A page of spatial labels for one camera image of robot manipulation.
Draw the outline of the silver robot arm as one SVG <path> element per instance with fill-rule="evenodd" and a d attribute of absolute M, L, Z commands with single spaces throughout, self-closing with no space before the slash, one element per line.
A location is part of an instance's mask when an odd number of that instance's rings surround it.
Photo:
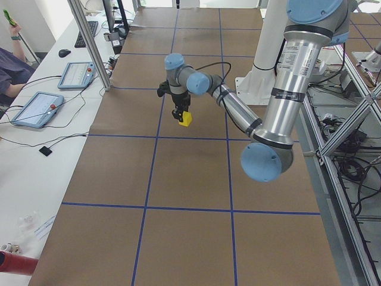
<path fill-rule="evenodd" d="M 173 117 L 192 120 L 191 95 L 210 94 L 251 143 L 243 150 L 244 172 L 270 182 L 293 162 L 291 132 L 321 49 L 344 43 L 349 33 L 349 1 L 269 1 L 252 70 L 231 90 L 217 75 L 195 70 L 181 54 L 166 56 L 166 80 Z"/>

